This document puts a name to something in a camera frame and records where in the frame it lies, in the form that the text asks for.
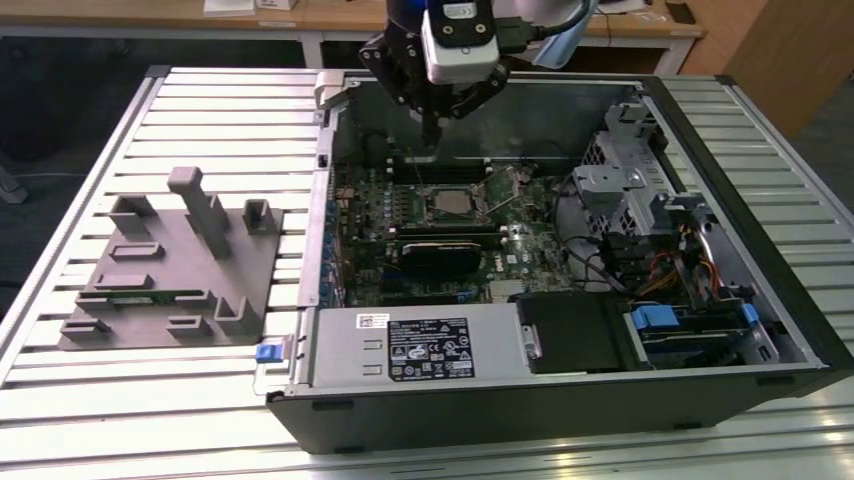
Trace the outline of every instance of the gray 3d printed holder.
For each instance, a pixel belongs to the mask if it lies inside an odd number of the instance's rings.
[[[157,211],[145,196],[116,199],[116,231],[63,325],[61,350],[260,340],[283,212],[266,200],[223,209],[202,176],[195,167],[169,175],[187,210]]]

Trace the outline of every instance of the open computer chassis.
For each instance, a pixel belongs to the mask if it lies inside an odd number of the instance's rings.
[[[431,156],[370,78],[327,112],[316,271],[267,396],[310,452],[711,426],[851,370],[661,80],[543,78]]]

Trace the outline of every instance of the motherboard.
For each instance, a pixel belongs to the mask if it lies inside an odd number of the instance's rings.
[[[575,288],[551,222],[556,181],[538,170],[488,159],[351,166],[336,189],[346,306],[503,303]]]

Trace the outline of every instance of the aluminum slotted table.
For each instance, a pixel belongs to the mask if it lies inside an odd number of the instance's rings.
[[[319,133],[318,72],[152,69],[0,326],[0,470],[15,478],[630,478],[854,475],[854,379],[715,428],[311,456],[255,395],[255,348],[63,352],[60,325],[113,224],[113,197],[157,208],[173,166],[224,206],[286,210],[267,334],[295,328]],[[666,78],[701,137],[839,336],[854,345],[854,219],[738,87]],[[689,190],[677,151],[670,158]]]

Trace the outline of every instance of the blue release tab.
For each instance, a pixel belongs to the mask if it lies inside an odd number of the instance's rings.
[[[631,320],[635,328],[642,330],[649,327],[678,327],[679,319],[670,305],[643,305],[631,312]]]
[[[258,363],[282,363],[284,361],[284,345],[259,345],[255,351]]]
[[[759,312],[757,312],[757,307],[750,303],[742,304],[742,313],[745,314],[745,319],[747,319],[747,323],[751,326],[759,323]]]

